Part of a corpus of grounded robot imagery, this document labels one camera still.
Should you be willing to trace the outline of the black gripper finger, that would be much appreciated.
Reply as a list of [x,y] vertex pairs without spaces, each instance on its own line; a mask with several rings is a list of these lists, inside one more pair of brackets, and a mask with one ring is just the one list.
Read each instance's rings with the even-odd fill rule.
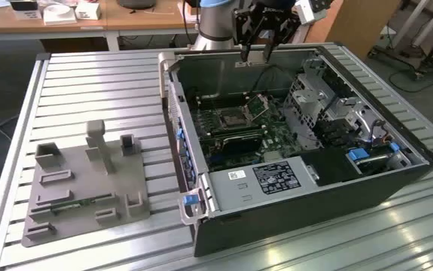
[[250,46],[262,29],[263,15],[255,11],[233,10],[233,36],[241,46],[241,61],[247,60]]
[[269,41],[263,47],[263,61],[267,62],[274,48],[279,44],[287,43],[290,37],[294,35],[298,28],[298,16],[289,16],[286,18],[273,18],[269,23]]

